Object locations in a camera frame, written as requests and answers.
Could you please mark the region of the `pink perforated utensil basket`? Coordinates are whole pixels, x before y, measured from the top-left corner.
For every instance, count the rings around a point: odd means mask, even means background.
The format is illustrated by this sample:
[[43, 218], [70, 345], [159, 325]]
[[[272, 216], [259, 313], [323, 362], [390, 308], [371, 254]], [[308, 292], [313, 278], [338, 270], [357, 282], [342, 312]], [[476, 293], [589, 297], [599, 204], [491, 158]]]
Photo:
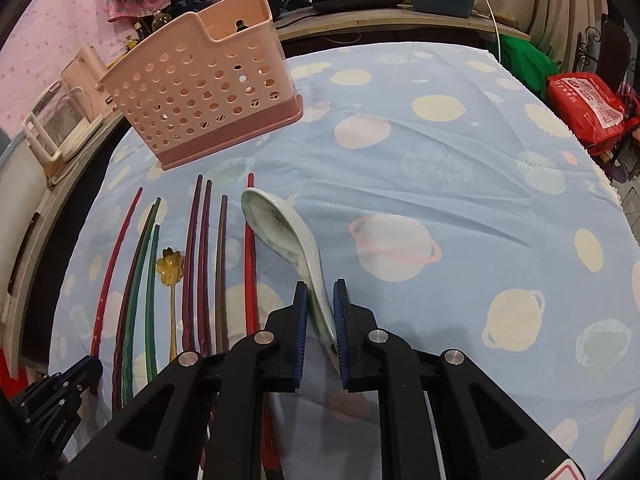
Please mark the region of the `pink perforated utensil basket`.
[[231, 148], [304, 114], [268, 0], [186, 12], [100, 83], [163, 169]]

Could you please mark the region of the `maroon chopstick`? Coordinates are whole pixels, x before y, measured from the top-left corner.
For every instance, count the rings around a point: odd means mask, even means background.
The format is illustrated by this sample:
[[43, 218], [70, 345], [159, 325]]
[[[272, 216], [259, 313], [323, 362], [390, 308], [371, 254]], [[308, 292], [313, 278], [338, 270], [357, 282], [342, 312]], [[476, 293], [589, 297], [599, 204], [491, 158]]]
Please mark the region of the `maroon chopstick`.
[[208, 314], [208, 229], [210, 196], [212, 196], [213, 183], [211, 180], [205, 182], [205, 193], [203, 200], [203, 211], [201, 216], [200, 242], [198, 243], [198, 345], [201, 354], [209, 356], [212, 352], [210, 343], [210, 328]]
[[183, 259], [184, 267], [181, 301], [181, 314], [183, 322], [183, 351], [193, 351], [195, 348], [193, 321], [193, 268], [196, 227], [198, 226], [198, 208], [200, 208], [202, 181], [203, 176], [199, 174], [194, 185], [188, 230], [186, 231], [186, 252], [184, 253]]

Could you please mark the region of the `blue planet print tablecloth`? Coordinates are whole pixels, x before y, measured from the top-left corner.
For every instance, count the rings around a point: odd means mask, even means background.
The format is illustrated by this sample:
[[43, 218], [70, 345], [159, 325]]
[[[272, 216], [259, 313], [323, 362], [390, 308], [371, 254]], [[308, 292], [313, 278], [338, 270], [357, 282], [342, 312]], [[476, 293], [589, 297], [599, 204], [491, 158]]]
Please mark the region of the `blue planet print tablecloth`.
[[303, 118], [163, 170], [134, 131], [119, 142], [56, 307], [50, 370], [90, 349], [107, 261], [143, 194], [108, 295], [113, 365], [122, 293], [157, 197], [160, 247], [180, 250], [196, 178], [228, 196], [231, 340], [245, 334], [247, 183], [295, 208], [326, 284], [414, 348], [462, 350], [600, 477], [639, 419], [639, 246], [608, 179], [562, 122], [483, 50], [367, 44], [292, 58]]

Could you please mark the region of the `green chopstick gold band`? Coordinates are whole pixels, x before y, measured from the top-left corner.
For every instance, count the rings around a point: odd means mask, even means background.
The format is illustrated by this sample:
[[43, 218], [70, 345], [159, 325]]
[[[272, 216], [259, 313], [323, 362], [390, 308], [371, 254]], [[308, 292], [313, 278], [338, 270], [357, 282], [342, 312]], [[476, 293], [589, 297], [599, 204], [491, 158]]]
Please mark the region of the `green chopstick gold band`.
[[149, 248], [150, 239], [151, 239], [152, 231], [153, 231], [156, 216], [157, 216], [157, 211], [160, 209], [161, 202], [162, 202], [162, 199], [160, 197], [157, 197], [157, 199], [154, 200], [154, 203], [156, 203], [155, 219], [154, 219], [151, 234], [149, 237], [148, 246], [146, 246], [146, 248], [143, 249], [141, 253], [142, 259], [141, 259], [140, 266], [137, 268], [136, 279], [134, 280], [134, 288], [132, 289], [132, 294], [131, 294], [129, 313], [134, 315], [134, 322], [132, 323], [131, 332], [127, 334], [128, 336], [127, 344], [131, 344], [131, 346], [125, 349], [124, 362], [122, 363], [122, 406], [125, 406], [126, 404], [128, 404], [130, 400], [134, 397], [134, 331], [136, 330], [136, 318], [137, 318], [137, 312], [138, 312], [138, 302], [139, 302], [140, 286], [141, 286], [141, 280], [142, 280], [142, 270], [143, 270], [144, 260], [146, 257], [146, 252], [148, 251], [148, 248]]

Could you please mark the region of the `gold flower spoon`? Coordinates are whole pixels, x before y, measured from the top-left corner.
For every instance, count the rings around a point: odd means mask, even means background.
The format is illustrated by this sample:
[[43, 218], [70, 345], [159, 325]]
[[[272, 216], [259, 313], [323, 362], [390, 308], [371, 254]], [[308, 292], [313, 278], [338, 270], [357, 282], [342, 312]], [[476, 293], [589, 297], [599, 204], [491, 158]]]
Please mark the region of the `gold flower spoon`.
[[171, 362], [177, 356], [176, 286], [183, 277], [183, 255], [166, 247], [156, 260], [155, 270], [160, 281], [169, 288], [169, 356]]

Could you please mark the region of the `pink electric kettle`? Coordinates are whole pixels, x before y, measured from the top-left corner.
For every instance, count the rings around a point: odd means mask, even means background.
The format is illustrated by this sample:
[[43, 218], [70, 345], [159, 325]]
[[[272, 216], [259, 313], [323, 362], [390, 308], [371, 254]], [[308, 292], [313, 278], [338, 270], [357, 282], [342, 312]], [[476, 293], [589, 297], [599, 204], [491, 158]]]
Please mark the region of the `pink electric kettle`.
[[61, 73], [70, 96], [90, 120], [114, 110], [113, 99], [101, 82], [105, 74], [106, 66], [90, 44], [84, 44]]

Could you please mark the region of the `black induction cooker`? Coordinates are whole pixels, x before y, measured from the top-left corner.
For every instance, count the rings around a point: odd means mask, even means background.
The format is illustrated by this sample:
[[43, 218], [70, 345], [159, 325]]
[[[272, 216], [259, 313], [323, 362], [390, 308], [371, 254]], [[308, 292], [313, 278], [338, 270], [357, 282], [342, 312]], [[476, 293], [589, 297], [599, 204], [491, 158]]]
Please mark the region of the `black induction cooker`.
[[320, 14], [393, 9], [405, 0], [314, 0], [312, 8]]

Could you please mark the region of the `white ceramic soup spoon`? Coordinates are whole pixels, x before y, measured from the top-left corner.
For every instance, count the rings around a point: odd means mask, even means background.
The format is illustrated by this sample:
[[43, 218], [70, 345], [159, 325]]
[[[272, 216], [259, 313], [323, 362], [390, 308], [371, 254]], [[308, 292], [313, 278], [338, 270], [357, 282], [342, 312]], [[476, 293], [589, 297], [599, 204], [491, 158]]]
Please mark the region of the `white ceramic soup spoon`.
[[287, 261], [307, 285], [311, 315], [320, 341], [334, 368], [340, 370], [334, 314], [326, 294], [320, 252], [314, 234], [289, 203], [259, 188], [246, 188], [243, 191], [241, 208], [254, 234]]

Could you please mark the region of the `dark red chopstick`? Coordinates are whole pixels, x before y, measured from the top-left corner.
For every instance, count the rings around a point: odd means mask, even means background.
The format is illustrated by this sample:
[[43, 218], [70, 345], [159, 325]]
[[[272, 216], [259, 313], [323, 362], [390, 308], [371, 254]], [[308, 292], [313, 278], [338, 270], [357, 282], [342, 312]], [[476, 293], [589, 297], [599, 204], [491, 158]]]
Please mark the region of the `dark red chopstick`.
[[124, 353], [127, 347], [127, 334], [132, 330], [134, 315], [130, 314], [130, 302], [132, 289], [134, 288], [134, 280], [136, 279], [137, 268], [140, 266], [142, 259], [142, 250], [148, 246], [149, 237], [155, 219], [156, 203], [152, 203], [150, 210], [145, 218], [145, 224], [139, 236], [136, 250], [130, 264], [127, 275], [127, 281], [124, 292], [122, 293], [122, 303], [118, 315], [117, 330], [114, 345], [113, 373], [112, 373], [112, 412], [116, 413], [122, 408], [122, 363], [124, 362]]

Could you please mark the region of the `red plastic bag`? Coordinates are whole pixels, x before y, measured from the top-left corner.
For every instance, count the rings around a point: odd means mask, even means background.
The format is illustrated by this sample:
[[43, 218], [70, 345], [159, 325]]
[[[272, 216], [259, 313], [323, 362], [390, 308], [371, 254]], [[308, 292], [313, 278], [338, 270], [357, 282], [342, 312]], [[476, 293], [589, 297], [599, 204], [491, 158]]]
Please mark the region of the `red plastic bag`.
[[639, 127], [639, 101], [632, 106], [593, 73], [570, 73], [548, 78], [546, 99], [580, 144], [592, 156], [612, 150]]

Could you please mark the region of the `bright red chopstick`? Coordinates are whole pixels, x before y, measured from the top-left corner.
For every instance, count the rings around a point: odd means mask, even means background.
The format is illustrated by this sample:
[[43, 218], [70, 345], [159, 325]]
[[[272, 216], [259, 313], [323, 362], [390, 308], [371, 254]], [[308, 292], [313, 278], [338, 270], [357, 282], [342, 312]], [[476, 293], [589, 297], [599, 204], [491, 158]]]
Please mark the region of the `bright red chopstick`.
[[116, 268], [116, 264], [122, 251], [122, 244], [124, 244], [125, 238], [130, 228], [132, 217], [137, 210], [137, 206], [140, 203], [141, 197], [143, 194], [143, 188], [137, 189], [134, 193], [134, 197], [132, 198], [129, 207], [126, 211], [124, 220], [120, 224], [117, 236], [114, 241], [114, 245], [112, 247], [110, 258], [108, 258], [107, 266], [104, 274], [104, 278], [102, 281], [100, 294], [98, 298], [98, 303], [96, 304], [96, 314], [94, 315], [93, 321], [93, 329], [91, 336], [91, 348], [90, 354], [98, 359], [101, 362], [100, 352], [102, 346], [102, 338], [104, 332], [104, 320], [106, 315], [107, 308], [107, 300], [108, 295], [110, 294], [111, 284], [113, 281], [113, 276]]

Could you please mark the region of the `cooking oil bottle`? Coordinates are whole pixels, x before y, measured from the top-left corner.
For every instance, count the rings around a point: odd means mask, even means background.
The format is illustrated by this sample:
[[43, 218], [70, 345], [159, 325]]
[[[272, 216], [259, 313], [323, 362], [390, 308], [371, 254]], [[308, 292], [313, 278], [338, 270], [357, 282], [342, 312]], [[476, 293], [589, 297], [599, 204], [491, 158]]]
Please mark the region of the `cooking oil bottle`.
[[157, 32], [163, 26], [168, 24], [172, 20], [172, 17], [169, 13], [163, 10], [157, 10], [153, 13], [153, 19], [151, 28], [153, 32]]

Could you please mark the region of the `green plastic bag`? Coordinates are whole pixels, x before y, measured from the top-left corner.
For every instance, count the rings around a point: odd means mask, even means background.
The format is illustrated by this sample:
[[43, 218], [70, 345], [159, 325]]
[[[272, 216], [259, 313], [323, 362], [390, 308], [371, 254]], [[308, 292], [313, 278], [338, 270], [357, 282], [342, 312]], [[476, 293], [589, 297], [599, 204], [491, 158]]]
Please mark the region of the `green plastic bag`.
[[491, 44], [489, 50], [497, 55], [500, 64], [538, 99], [546, 99], [549, 78], [560, 73], [551, 58], [530, 42], [506, 35], [500, 36], [500, 46]]

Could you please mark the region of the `red chopstick black tip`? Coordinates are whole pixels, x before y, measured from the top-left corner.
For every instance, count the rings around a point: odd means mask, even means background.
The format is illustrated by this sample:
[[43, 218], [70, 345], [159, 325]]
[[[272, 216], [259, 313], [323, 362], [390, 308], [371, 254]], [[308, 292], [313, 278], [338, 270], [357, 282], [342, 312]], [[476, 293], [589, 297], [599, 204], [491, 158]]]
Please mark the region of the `red chopstick black tip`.
[[[257, 302], [255, 237], [248, 224], [244, 228], [244, 309], [246, 332], [260, 329]], [[273, 424], [269, 396], [265, 396], [262, 408], [262, 468], [267, 479], [282, 479], [282, 467], [277, 445], [274, 443]]]

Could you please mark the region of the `brown chopstick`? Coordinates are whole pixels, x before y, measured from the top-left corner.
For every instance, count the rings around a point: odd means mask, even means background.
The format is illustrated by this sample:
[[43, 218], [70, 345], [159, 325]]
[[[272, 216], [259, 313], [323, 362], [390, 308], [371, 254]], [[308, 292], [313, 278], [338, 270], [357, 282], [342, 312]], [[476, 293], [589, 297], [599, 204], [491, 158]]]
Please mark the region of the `brown chopstick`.
[[215, 278], [215, 344], [216, 352], [228, 350], [228, 325], [226, 303], [226, 234], [227, 234], [228, 196], [220, 199], [216, 247]]

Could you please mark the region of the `dark metal chair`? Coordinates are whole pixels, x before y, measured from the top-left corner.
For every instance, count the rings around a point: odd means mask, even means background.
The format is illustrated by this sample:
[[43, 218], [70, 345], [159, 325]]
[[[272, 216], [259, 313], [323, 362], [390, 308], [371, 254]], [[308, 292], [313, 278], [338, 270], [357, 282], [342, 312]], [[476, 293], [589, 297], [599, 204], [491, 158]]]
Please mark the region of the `dark metal chair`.
[[600, 28], [588, 26], [577, 35], [574, 72], [593, 72], [624, 104], [625, 132], [609, 148], [582, 145], [618, 183], [630, 182], [639, 175], [639, 86], [626, 81], [634, 75], [638, 62], [631, 56], [631, 41], [622, 26], [608, 18]]

